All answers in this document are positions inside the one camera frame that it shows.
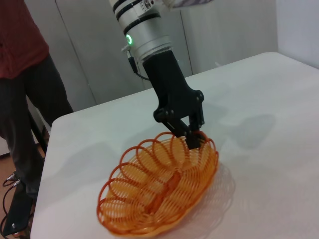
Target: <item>black cable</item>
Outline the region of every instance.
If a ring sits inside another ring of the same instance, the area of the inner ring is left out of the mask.
[[[15,186],[11,186],[11,187],[6,191],[6,193],[5,193],[4,196],[3,196],[2,207],[3,207],[3,211],[4,211],[5,215],[8,215],[8,212],[7,212],[6,209],[5,209],[5,197],[7,196],[7,194],[8,194],[13,188],[15,188]]]
[[[2,219],[2,221],[1,221],[1,223],[0,223],[0,234],[1,234],[1,236],[2,236],[4,239],[8,239],[7,237],[5,237],[5,236],[3,235],[3,231],[2,231],[2,227],[3,227],[3,224],[4,224],[5,220],[6,220],[6,215],[5,215],[5,217]]]
[[[2,186],[3,186],[3,187],[8,187],[8,186],[12,185],[13,183],[15,183],[15,181],[5,180],[5,181],[2,183]]]
[[[142,79],[149,81],[149,78],[146,78],[145,76],[142,76],[142,75],[139,74],[139,73],[136,73],[136,74],[137,74],[139,77],[141,77]]]

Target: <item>orange wire basket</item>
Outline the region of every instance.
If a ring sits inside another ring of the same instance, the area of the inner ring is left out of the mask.
[[[122,155],[97,206],[98,220],[111,234],[156,236],[176,226],[199,203],[213,183],[218,152],[212,139],[197,133],[205,138],[197,149],[189,150],[185,137],[164,132]],[[123,162],[132,151],[135,156]]]

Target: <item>green indicator light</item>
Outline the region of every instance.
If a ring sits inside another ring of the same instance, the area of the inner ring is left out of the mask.
[[[126,39],[127,39],[128,43],[129,43],[129,45],[131,45],[133,43],[133,40],[132,40],[130,35],[127,34],[126,35]]]

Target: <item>person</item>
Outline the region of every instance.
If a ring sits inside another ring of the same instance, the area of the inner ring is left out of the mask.
[[[26,95],[50,126],[73,112],[24,0],[0,0],[0,136],[27,194],[36,199],[44,160],[33,140]]]

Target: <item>robotic arm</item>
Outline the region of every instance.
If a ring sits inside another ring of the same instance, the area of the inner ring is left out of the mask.
[[[161,25],[159,8],[207,3],[211,0],[110,0],[113,12],[126,36],[131,65],[143,67],[159,98],[154,111],[176,137],[185,136],[189,149],[200,147],[198,131],[204,124],[204,94],[190,88],[171,50],[172,43]],[[189,117],[189,125],[181,119]]]

